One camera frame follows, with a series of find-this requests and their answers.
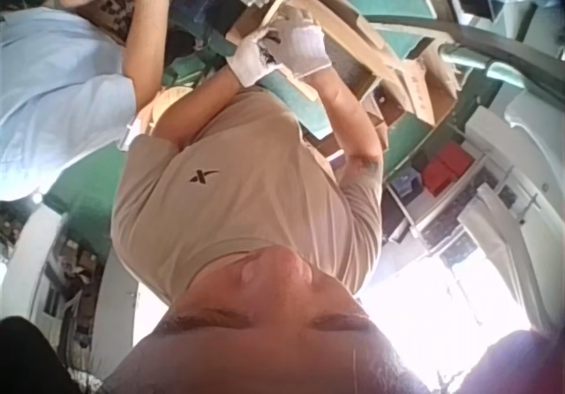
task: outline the sleeve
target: sleeve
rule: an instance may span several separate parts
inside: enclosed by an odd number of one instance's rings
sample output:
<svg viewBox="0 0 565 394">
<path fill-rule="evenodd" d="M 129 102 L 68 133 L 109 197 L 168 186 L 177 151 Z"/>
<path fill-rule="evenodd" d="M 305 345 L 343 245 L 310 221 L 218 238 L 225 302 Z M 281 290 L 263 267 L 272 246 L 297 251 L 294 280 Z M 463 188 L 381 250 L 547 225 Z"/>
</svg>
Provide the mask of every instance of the sleeve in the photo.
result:
<svg viewBox="0 0 565 394">
<path fill-rule="evenodd" d="M 350 159 L 339 186 L 353 218 L 353 245 L 344 275 L 353 294 L 373 274 L 382 241 L 382 163 Z"/>
<path fill-rule="evenodd" d="M 30 102 L 26 145 L 32 169 L 61 169 L 124 136 L 135 117 L 133 83 L 125 76 L 96 76 L 84 83 L 59 88 Z"/>
<path fill-rule="evenodd" d="M 130 146 L 112 213 L 111 237 L 118 256 L 131 252 L 139 215 L 178 148 L 167 140 L 140 135 Z"/>
</svg>

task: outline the red box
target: red box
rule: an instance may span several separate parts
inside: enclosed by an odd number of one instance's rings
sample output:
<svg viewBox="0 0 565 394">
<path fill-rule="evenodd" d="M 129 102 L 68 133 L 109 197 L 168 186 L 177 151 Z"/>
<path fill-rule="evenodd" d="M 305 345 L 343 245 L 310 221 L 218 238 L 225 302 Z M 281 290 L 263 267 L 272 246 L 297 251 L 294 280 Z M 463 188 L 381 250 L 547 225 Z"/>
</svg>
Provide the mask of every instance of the red box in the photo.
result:
<svg viewBox="0 0 565 394">
<path fill-rule="evenodd" d="M 438 157 L 432 158 L 422 170 L 422 183 L 434 197 L 437 197 L 454 180 L 456 176 Z"/>
<path fill-rule="evenodd" d="M 464 175 L 475 161 L 467 151 L 452 140 L 441 149 L 437 157 L 448 166 L 448 169 L 458 178 Z"/>
</svg>

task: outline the logo on t-shirt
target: logo on t-shirt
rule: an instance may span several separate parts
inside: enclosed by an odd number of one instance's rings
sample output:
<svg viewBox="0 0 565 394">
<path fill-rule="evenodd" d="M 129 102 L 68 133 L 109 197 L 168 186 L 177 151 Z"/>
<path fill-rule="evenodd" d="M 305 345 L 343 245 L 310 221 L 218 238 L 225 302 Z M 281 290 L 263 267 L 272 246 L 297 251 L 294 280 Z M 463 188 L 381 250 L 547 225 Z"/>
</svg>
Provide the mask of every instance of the logo on t-shirt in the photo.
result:
<svg viewBox="0 0 565 394">
<path fill-rule="evenodd" d="M 220 171 L 218 171 L 218 170 L 206 170 L 206 171 L 196 170 L 196 176 L 191 179 L 191 182 L 193 182 L 194 184 L 198 183 L 198 184 L 205 185 L 206 184 L 206 177 L 210 176 L 210 175 L 214 175 L 215 173 L 220 173 Z"/>
</svg>

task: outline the person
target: person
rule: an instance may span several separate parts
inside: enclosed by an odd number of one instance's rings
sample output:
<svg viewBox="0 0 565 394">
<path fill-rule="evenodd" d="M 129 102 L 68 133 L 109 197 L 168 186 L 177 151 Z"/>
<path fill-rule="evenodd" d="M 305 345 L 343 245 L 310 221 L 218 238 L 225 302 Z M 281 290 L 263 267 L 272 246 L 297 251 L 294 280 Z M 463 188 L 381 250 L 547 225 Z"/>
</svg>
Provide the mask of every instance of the person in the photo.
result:
<svg viewBox="0 0 565 394">
<path fill-rule="evenodd" d="M 380 253 L 377 133 L 297 13 L 243 39 L 131 144 L 111 236 L 170 309 L 108 392 L 423 390 L 353 297 Z M 339 184 L 254 87 L 281 60 L 320 95 L 347 156 Z"/>
<path fill-rule="evenodd" d="M 92 1 L 2 15 L 0 201 L 47 192 L 161 89 L 169 0 L 136 0 L 125 48 L 74 13 Z"/>
</svg>

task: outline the hair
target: hair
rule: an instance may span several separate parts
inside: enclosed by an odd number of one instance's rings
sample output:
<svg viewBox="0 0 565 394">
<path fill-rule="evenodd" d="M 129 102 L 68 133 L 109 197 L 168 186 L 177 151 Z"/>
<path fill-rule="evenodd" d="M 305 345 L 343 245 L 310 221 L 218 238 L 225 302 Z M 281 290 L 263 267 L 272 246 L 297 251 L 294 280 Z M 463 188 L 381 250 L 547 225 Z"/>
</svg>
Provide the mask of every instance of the hair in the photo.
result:
<svg viewBox="0 0 565 394">
<path fill-rule="evenodd" d="M 330 376 L 321 381 L 311 375 L 289 378 L 287 375 L 210 375 L 202 372 L 193 380 L 184 381 L 178 392 L 198 394 L 429 394 L 427 387 L 401 362 L 389 341 L 382 336 L 379 354 L 359 358 L 352 355 L 353 375 L 351 377 Z M 356 372 L 356 361 L 363 359 L 365 365 Z M 139 383 L 135 372 L 113 374 L 98 391 L 101 394 L 173 394 L 171 387 L 159 387 L 152 382 Z"/>
</svg>

